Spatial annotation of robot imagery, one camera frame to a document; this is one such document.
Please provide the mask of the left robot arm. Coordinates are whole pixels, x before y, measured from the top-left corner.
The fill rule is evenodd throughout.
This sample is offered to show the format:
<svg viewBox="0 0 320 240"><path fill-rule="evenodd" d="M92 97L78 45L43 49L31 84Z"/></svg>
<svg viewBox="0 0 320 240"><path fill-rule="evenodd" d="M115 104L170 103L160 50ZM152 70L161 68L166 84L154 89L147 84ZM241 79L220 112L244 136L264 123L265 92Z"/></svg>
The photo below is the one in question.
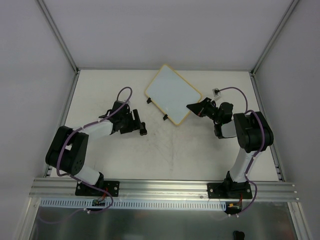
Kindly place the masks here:
<svg viewBox="0 0 320 240"><path fill-rule="evenodd" d="M137 109L130 109L129 104L115 101L98 120L83 127L58 128L45 162L56 168L59 175L67 175L77 180L75 195L81 197L107 196L118 197L119 181L105 180L104 175L85 164L88 144L91 141L109 137L114 133L128 134L138 131L141 136L148 132L146 124L141 121Z"/></svg>

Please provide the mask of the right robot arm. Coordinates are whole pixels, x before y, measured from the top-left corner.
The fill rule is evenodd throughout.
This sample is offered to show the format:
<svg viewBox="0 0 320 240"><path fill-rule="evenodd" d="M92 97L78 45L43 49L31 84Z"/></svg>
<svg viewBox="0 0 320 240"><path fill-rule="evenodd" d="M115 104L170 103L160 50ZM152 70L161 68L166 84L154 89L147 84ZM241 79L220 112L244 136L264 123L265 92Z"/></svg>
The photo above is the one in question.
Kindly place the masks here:
<svg viewBox="0 0 320 240"><path fill-rule="evenodd" d="M257 156L274 142L274 134L260 111L233 113L233 104L216 102L205 98L201 102L186 106L200 118L208 117L214 123L214 134L218 139L236 138L239 152L231 170L221 183L208 183L209 199L253 198L249 174Z"/></svg>

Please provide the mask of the yellow framed whiteboard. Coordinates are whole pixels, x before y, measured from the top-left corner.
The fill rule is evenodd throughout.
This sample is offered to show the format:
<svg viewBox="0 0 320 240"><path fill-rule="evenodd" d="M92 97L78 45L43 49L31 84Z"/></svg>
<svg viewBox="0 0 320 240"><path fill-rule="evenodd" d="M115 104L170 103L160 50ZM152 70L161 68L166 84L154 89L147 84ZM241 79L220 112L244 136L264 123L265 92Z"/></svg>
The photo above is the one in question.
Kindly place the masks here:
<svg viewBox="0 0 320 240"><path fill-rule="evenodd" d="M176 126L190 113L187 105L198 103L203 97L198 89L167 64L159 69L144 94Z"/></svg>

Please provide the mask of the black bone-shaped eraser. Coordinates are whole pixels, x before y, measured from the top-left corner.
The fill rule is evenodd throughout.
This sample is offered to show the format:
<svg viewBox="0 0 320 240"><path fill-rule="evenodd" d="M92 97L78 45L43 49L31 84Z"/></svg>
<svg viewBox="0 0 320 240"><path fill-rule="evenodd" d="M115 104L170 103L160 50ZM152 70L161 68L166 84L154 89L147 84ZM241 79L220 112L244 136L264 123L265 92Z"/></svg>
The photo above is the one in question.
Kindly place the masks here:
<svg viewBox="0 0 320 240"><path fill-rule="evenodd" d="M148 131L147 131L147 129L146 129L146 124L145 124L145 122L141 122L141 123L140 123L139 134L140 134L141 136L145 136L145 135L148 134Z"/></svg>

